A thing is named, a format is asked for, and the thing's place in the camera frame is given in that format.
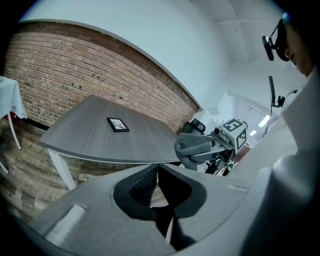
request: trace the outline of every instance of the wooden floor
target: wooden floor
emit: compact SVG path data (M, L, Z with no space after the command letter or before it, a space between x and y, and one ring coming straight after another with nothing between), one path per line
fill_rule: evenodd
M0 161L9 171L9 174L5 174L0 168L0 191L7 201L8 210L28 224L50 203L69 190L55 169L47 150L38 145L38 140L45 131L21 120L14 122L14 129L21 150L14 141L9 123L4 119L0 120ZM67 157L65 159L76 184L134 166ZM151 206L167 204L157 187Z

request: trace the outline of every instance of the white tablecloth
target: white tablecloth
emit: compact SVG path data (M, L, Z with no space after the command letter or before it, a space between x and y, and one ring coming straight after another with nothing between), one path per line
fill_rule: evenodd
M1 76L0 82L0 119L9 112L19 118L27 118L27 113L21 99L18 82Z

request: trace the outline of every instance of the small black frame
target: small black frame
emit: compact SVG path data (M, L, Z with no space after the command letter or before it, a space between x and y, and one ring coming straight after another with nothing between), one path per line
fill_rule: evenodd
M113 131L115 133L119 133L119 132L129 132L130 129L128 128L128 126L126 126L126 124L124 123L124 121L122 121L120 118L115 118L115 117L107 117L106 118L110 124L110 126L112 127ZM119 120L123 126L125 127L125 129L122 128L116 128L116 126L113 124L112 120Z

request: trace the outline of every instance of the white ceiling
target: white ceiling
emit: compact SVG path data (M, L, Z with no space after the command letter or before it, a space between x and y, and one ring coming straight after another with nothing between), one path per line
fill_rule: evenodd
M251 63L268 60L262 36L270 36L283 11L271 0L192 0L215 24L227 47L230 60ZM274 54L283 71L295 69Z

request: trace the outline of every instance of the person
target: person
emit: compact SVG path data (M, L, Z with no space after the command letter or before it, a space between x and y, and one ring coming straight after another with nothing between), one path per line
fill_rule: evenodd
M288 13L283 14L277 29L276 53L283 61L290 60L301 74L308 77L315 67L315 60Z
M295 23L285 13L277 26L276 53L283 61L291 61L307 78L297 93L286 97L281 114L269 133L251 149L228 174L229 177L254 181L258 172L272 167L279 158L298 150L318 148L320 142L319 76L309 45Z

